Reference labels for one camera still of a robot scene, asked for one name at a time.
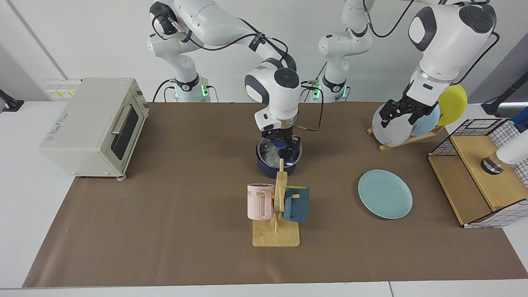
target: toaster oven handle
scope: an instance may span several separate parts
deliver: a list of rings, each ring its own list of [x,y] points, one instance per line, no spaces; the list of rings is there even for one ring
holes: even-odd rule
[[[127,105],[123,107],[121,113],[119,114],[119,117],[117,118],[116,124],[112,128],[112,135],[120,135],[123,132],[130,111],[132,111],[132,105]]]

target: yellow plate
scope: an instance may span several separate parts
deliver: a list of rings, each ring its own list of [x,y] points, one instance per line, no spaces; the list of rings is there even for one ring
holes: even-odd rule
[[[449,86],[438,98],[440,105],[439,126],[445,126],[458,120],[467,106],[467,94],[461,85]]]

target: dark teal mug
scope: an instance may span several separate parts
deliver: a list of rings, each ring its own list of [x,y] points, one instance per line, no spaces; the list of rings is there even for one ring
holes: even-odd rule
[[[308,217],[310,188],[302,185],[286,186],[282,218],[292,222],[304,222]]]

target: wooden box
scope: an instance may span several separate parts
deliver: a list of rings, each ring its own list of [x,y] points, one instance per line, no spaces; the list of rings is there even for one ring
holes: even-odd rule
[[[470,119],[429,154],[464,228],[503,227],[528,217],[528,160],[499,175],[486,173],[480,165],[518,134],[508,119]]]

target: black grid pattern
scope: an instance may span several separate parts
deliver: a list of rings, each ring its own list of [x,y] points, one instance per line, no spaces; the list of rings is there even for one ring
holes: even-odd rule
[[[528,217],[528,200],[524,199],[469,225],[465,225],[464,228],[502,228],[526,217]]]
[[[515,127],[515,124],[508,120],[492,133],[490,133],[489,136],[498,147],[502,147],[510,140],[517,137],[519,134],[520,132]],[[528,159],[522,161],[519,164],[512,165],[512,168],[513,171],[515,171],[515,173],[517,173],[519,178],[523,181],[524,185],[528,187]]]
[[[451,136],[486,136],[497,129],[505,119],[468,119],[462,123],[449,137],[440,143],[430,156],[458,156],[449,139]]]

